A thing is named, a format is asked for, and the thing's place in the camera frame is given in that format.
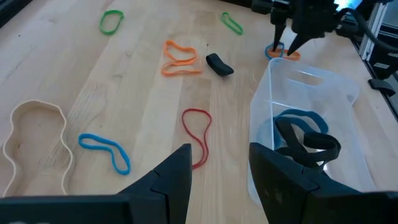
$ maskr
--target clear plastic container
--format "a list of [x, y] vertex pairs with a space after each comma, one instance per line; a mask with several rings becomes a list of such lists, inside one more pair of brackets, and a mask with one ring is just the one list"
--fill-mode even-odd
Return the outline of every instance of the clear plastic container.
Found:
[[[359, 86], [353, 80], [302, 63], [274, 58], [269, 62], [251, 102], [250, 142], [258, 142], [274, 150], [274, 116], [287, 109], [314, 111], [328, 124], [328, 134], [341, 143], [340, 155], [325, 166], [325, 172], [333, 180], [358, 191], [375, 191], [376, 186], [351, 119], [353, 103], [358, 95]], [[300, 118], [318, 130], [311, 119]], [[303, 134], [297, 130], [295, 129], [300, 140]], [[250, 164], [248, 191], [251, 198], [261, 205]]]

